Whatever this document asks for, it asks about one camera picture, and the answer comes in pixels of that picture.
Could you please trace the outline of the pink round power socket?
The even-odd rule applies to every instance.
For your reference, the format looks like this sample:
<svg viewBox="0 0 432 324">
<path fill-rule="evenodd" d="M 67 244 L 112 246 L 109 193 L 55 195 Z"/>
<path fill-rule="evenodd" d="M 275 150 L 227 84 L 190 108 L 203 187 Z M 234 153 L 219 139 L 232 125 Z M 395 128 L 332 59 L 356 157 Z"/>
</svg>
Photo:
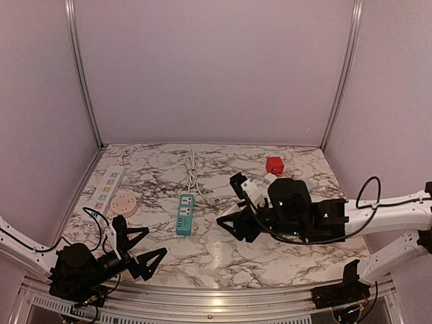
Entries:
<svg viewBox="0 0 432 324">
<path fill-rule="evenodd" d="M 129 218 L 137 212 L 138 203 L 132 192 L 118 192 L 111 200 L 110 209 L 116 215 Z"/>
</svg>

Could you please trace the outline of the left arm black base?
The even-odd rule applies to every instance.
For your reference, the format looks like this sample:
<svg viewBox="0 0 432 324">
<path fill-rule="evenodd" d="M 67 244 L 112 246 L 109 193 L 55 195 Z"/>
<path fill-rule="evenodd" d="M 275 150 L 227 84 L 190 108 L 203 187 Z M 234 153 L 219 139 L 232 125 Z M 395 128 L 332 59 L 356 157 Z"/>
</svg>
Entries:
<svg viewBox="0 0 432 324">
<path fill-rule="evenodd" d="M 74 302 L 78 306 L 93 305 L 102 307 L 108 293 L 107 286 L 99 285 L 95 288 L 77 288 L 74 286 L 59 286 L 51 283 L 49 294 L 64 300 Z"/>
</svg>

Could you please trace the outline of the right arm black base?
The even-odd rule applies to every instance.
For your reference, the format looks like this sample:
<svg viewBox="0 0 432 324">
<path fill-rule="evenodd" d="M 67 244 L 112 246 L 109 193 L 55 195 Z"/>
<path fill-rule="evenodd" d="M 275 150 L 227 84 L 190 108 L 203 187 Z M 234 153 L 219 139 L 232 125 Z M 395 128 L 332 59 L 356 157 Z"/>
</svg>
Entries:
<svg viewBox="0 0 432 324">
<path fill-rule="evenodd" d="M 371 296 L 370 285 L 361 283 L 357 274 L 359 260 L 354 260 L 344 267 L 343 278 L 340 283 L 313 288 L 312 301 L 316 309 L 340 306 L 356 302 Z"/>
</svg>

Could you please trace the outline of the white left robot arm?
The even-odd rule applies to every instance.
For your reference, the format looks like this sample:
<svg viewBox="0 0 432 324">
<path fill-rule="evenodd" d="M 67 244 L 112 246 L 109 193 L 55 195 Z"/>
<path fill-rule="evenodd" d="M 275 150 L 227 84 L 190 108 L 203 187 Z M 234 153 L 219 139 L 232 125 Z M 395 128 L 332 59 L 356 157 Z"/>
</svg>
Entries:
<svg viewBox="0 0 432 324">
<path fill-rule="evenodd" d="M 103 284 L 128 271 L 132 278 L 150 279 L 167 254 L 166 248 L 133 256 L 129 251 L 147 234 L 147 227 L 129 228 L 123 216 L 114 217 L 102 240 L 111 250 L 95 257 L 83 243 L 65 245 L 58 249 L 42 246 L 23 236 L 1 220 L 1 252 L 49 281 L 52 296 L 74 302 L 86 302 L 96 296 L 108 295 Z"/>
</svg>

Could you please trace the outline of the teal power strip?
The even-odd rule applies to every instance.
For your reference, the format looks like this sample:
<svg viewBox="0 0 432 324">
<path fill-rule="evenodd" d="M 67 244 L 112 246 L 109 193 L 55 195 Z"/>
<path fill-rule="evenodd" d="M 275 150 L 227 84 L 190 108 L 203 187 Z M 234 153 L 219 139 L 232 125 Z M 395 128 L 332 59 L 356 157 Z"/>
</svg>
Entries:
<svg viewBox="0 0 432 324">
<path fill-rule="evenodd" d="M 178 214 L 175 224 L 178 236 L 190 236 L 192 233 L 194 211 L 194 195 L 182 194 L 178 205 Z"/>
</svg>

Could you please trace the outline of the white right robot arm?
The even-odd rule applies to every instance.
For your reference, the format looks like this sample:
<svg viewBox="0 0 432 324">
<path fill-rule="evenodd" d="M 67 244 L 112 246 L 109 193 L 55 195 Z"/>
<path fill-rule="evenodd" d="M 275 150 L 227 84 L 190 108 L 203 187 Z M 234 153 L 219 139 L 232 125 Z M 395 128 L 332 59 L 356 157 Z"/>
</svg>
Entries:
<svg viewBox="0 0 432 324">
<path fill-rule="evenodd" d="M 217 224 L 239 241 L 253 242 L 261 233 L 299 246 L 344 242 L 362 234 L 404 231 L 401 238 L 344 267 L 334 296 L 349 302 L 392 267 L 431 252 L 431 183 L 414 194 L 361 201 L 345 198 L 313 202 L 302 180 L 277 178 L 264 195 L 245 175 L 230 184 L 241 200 L 217 218 Z"/>
</svg>

